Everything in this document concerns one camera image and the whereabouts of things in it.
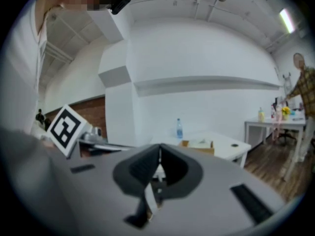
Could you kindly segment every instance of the wooden floor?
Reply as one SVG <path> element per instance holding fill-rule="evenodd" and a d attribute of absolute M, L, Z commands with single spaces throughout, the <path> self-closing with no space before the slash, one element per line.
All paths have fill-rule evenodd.
<path fill-rule="evenodd" d="M 289 202 L 307 190 L 312 178 L 313 152 L 309 152 L 303 163 L 296 163 L 289 182 L 283 177 L 289 167 L 296 142 L 287 140 L 285 146 L 269 138 L 264 145 L 251 151 L 246 159 L 245 169 L 270 185 L 282 198 Z"/>

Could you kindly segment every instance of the gray surface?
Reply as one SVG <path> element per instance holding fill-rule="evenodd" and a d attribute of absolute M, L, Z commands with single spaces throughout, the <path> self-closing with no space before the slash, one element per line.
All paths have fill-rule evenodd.
<path fill-rule="evenodd" d="M 277 212 L 284 206 L 277 193 L 236 164 L 172 146 L 197 160 L 204 178 L 188 197 L 165 201 L 145 228 L 134 228 L 124 219 L 135 213 L 139 200 L 120 190 L 112 172 L 121 160 L 147 147 L 81 158 L 76 145 L 70 160 L 61 153 L 50 153 L 58 182 L 82 235 L 225 235 L 249 229 L 254 222 L 229 190 L 240 183 L 245 183 L 271 211 Z M 94 164 L 95 169 L 79 174 L 72 174 L 69 169 L 85 164 Z"/>

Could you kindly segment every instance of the table leg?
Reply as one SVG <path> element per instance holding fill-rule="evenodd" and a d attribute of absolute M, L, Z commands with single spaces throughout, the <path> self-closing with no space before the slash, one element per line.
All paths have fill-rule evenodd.
<path fill-rule="evenodd" d="M 266 138 L 267 138 L 267 127 L 264 128 L 264 132 L 263 132 L 263 141 L 262 144 L 266 144 Z"/>
<path fill-rule="evenodd" d="M 237 164 L 241 167 L 244 168 L 245 162 L 246 162 L 246 157 L 247 157 L 247 151 L 242 155 L 242 157 L 237 159 Z"/>
<path fill-rule="evenodd" d="M 248 143 L 249 133 L 250 133 L 250 126 L 248 125 L 248 123 L 246 123 L 246 125 L 245 125 L 245 143 Z"/>
<path fill-rule="evenodd" d="M 295 147 L 295 152 L 294 152 L 294 155 L 293 155 L 293 157 L 291 159 L 290 166 L 289 166 L 289 168 L 286 171 L 286 174 L 284 176 L 284 180 L 286 182 L 289 181 L 291 173 L 292 173 L 294 165 L 295 165 L 295 162 L 297 161 L 297 158 L 299 156 L 300 147 L 301 147 L 301 143 L 302 143 L 302 135 L 303 135 L 303 128 L 300 128 L 299 129 L 299 135 L 298 135 L 298 138 L 297 138 L 297 144 L 296 144 L 296 147 Z"/>

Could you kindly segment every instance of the office chair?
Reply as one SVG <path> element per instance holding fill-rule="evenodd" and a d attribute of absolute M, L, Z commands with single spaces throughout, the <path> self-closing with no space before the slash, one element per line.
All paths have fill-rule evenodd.
<path fill-rule="evenodd" d="M 286 145 L 286 138 L 287 138 L 287 137 L 288 137 L 288 138 L 291 138 L 291 139 L 293 139 L 293 140 L 296 141 L 296 138 L 293 137 L 293 136 L 289 133 L 289 131 L 290 131 L 289 129 L 284 129 L 284 133 L 279 134 L 279 137 L 278 137 L 278 138 L 284 137 L 284 145 Z"/>

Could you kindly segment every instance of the brick wall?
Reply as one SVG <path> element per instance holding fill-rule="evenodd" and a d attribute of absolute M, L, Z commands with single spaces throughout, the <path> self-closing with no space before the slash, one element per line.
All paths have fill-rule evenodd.
<path fill-rule="evenodd" d="M 87 120 L 92 126 L 99 127 L 102 130 L 102 137 L 107 138 L 105 97 L 87 100 L 70 105 L 70 107 L 79 115 L 81 115 L 85 120 Z M 60 109 L 47 113 L 45 116 L 53 121 Z"/>

